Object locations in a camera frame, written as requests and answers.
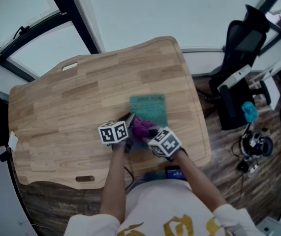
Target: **white box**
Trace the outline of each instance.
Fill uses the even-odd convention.
[[[170,157],[182,145],[179,138],[173,133],[171,129],[165,127],[159,132],[149,143],[155,155]]]
[[[128,137],[125,121],[105,123],[98,130],[103,144],[116,144]]]

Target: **blue object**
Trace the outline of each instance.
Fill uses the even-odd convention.
[[[254,122],[258,119],[258,111],[254,104],[250,101],[244,102],[242,105],[244,117],[247,122]]]

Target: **wooden table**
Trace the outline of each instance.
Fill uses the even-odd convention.
[[[63,68],[77,63],[74,68]],[[14,87],[9,130],[18,137],[13,153],[22,184],[51,181],[76,189],[104,186],[111,159],[97,128],[129,112],[129,98],[164,94],[169,127],[199,166],[211,159],[207,128],[183,54],[172,37],[127,49],[77,56],[39,79]],[[126,162],[136,178],[168,164],[150,151],[132,151]],[[77,177],[94,181],[77,181]]]

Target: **wooden floor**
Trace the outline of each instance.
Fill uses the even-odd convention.
[[[198,78],[194,82],[199,89],[208,91],[208,80]],[[281,91],[281,83],[277,78],[276,81]],[[255,223],[266,216],[278,219],[281,214],[281,99],[275,111],[268,109],[265,100],[259,100],[258,97],[255,99],[260,114],[259,120],[255,122],[255,131],[261,132],[263,127],[268,128],[266,134],[274,142],[274,152],[269,158],[259,159],[259,172],[255,176],[244,176],[242,193],[241,173],[236,170],[239,158],[232,155],[231,146],[238,141],[244,128],[221,130],[219,117],[212,105],[207,104],[203,96],[200,96],[200,101],[204,115],[208,116],[206,124],[212,149],[212,160],[202,170],[227,201],[236,204],[236,208],[245,207]],[[235,145],[234,152],[240,153],[238,145]],[[71,216],[93,215],[99,211],[102,189],[76,190],[52,182],[17,184],[33,222],[60,233],[37,227],[43,236],[63,235]]]

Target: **black cable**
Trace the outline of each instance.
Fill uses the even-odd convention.
[[[134,178],[134,175],[132,174],[132,172],[126,166],[124,166],[124,168],[130,174],[130,176],[132,178],[132,182],[125,188],[125,190],[128,190],[132,186],[132,184],[135,182],[135,178]]]
[[[237,155],[237,154],[235,154],[234,153],[234,151],[233,151],[233,147],[238,143],[238,142],[240,142],[240,141],[236,141],[234,144],[232,144],[232,146],[231,146],[231,153],[234,155],[234,156],[236,156],[236,157],[239,157],[239,158],[242,158],[243,159],[243,157],[242,156],[239,156],[239,155]]]
[[[235,202],[234,207],[236,207],[236,205],[238,204],[238,202],[239,202],[240,199],[241,199],[242,192],[243,192],[243,183],[244,183],[244,174],[242,174],[240,196],[239,196],[238,200]]]

